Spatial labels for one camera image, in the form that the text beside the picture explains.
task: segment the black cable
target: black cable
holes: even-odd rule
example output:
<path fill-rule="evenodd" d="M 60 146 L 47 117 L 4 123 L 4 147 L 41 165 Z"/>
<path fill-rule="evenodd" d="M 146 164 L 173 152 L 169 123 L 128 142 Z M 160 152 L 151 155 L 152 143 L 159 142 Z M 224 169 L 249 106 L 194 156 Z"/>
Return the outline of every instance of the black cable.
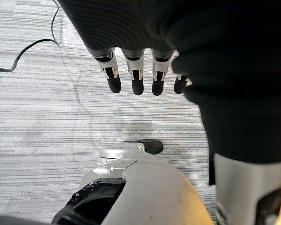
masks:
<path fill-rule="evenodd" d="M 53 40 L 46 38 L 46 39 L 41 39 L 41 40 L 38 40 L 38 41 L 35 41 L 35 42 L 31 43 L 30 45 L 25 47 L 22 51 L 20 51 L 20 53 L 17 55 L 16 59 L 14 60 L 13 65 L 10 69 L 0 68 L 0 72 L 5 72 L 5 73 L 13 72 L 15 70 L 17 64 L 18 64 L 18 61 L 19 61 L 20 57 L 24 54 L 24 52 L 26 52 L 28 49 L 30 49 L 31 47 L 35 46 L 38 43 L 41 43 L 41 42 L 44 42 L 44 41 L 51 41 L 51 42 L 54 42 L 55 44 L 57 44 L 57 46 L 59 46 L 59 44 L 57 43 L 57 40 L 55 39 L 54 33 L 53 33 L 53 23 L 54 23 L 56 15 L 59 11 L 59 5 L 56 3 L 55 0 L 53 0 L 53 1 L 57 6 L 57 10 L 56 10 L 56 12 L 55 12 L 55 14 L 52 18 L 52 21 L 51 21 L 51 33 L 52 33 Z"/>

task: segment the striped carpet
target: striped carpet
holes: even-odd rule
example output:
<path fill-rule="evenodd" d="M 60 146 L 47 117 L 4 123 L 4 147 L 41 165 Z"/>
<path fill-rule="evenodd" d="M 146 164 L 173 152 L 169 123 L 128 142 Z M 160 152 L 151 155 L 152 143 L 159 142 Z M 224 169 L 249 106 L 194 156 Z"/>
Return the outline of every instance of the striped carpet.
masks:
<path fill-rule="evenodd" d="M 33 41 L 51 38 L 55 10 L 50 0 L 0 0 L 0 67 L 11 67 Z M 103 146 L 154 138 L 164 143 L 160 157 L 189 178 L 214 219 L 206 134 L 198 107 L 174 93 L 172 70 L 163 94 L 154 96 L 146 50 L 145 91 L 135 96 L 116 49 L 122 91 L 113 94 L 62 10 L 54 33 L 61 48 L 40 43 L 14 72 L 0 73 L 0 215 L 50 222 Z"/>

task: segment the black sleeve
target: black sleeve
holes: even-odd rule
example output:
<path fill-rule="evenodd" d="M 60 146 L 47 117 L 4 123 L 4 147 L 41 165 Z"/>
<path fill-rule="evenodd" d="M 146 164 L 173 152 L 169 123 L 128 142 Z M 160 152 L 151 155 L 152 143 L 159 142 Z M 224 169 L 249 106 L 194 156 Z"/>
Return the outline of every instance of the black sleeve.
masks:
<path fill-rule="evenodd" d="M 60 0 L 87 46 L 178 50 L 172 68 L 192 81 L 185 96 L 200 107 L 211 163 L 215 152 L 281 161 L 281 1 L 104 2 Z"/>

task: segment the robotic finger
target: robotic finger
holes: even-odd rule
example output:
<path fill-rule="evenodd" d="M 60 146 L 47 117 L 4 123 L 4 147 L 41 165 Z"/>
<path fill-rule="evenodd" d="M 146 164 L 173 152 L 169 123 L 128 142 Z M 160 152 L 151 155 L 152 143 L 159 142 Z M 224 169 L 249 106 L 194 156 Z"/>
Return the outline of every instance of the robotic finger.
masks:
<path fill-rule="evenodd" d="M 114 49 L 88 50 L 98 62 L 101 71 L 105 73 L 110 90 L 113 93 L 119 93 L 122 85 L 118 75 L 118 64 Z"/>
<path fill-rule="evenodd" d="M 168 73 L 170 58 L 174 51 L 161 52 L 152 50 L 153 56 L 153 84 L 152 93 L 156 96 L 161 95 L 163 92 L 163 83 L 166 74 Z"/>
<path fill-rule="evenodd" d="M 135 95 L 141 95 L 144 92 L 143 71 L 144 71 L 144 49 L 127 50 L 122 49 L 125 55 L 128 72 L 131 76 L 132 91 Z"/>
<path fill-rule="evenodd" d="M 183 93 L 184 88 L 186 88 L 188 81 L 189 81 L 189 79 L 186 75 L 178 74 L 176 77 L 175 84 L 174 84 L 174 92 L 176 94 Z"/>

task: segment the robotic hand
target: robotic hand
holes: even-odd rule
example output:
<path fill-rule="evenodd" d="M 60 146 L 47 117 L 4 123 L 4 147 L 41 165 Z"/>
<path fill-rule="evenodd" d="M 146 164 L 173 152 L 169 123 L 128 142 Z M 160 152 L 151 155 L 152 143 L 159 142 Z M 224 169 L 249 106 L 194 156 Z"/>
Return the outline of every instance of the robotic hand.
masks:
<path fill-rule="evenodd" d="M 114 47 L 126 57 L 136 95 L 143 92 L 143 50 L 152 49 L 155 95 L 173 50 L 179 52 L 174 89 L 200 107 L 219 224 L 263 225 L 279 213 L 280 2 L 59 2 L 115 93 L 121 84 Z M 187 78 L 192 85 L 185 87 Z"/>
<path fill-rule="evenodd" d="M 164 79 L 174 50 L 164 38 L 147 31 L 147 16 L 141 13 L 138 1 L 116 0 L 103 3 L 99 0 L 62 0 L 60 3 L 81 35 L 88 51 L 105 73 L 112 92 L 121 91 L 115 47 L 120 47 L 125 55 L 135 95 L 141 95 L 144 91 L 144 49 L 151 48 L 152 92 L 156 96 L 163 92 Z M 182 93 L 187 81 L 185 75 L 178 75 L 174 91 Z"/>

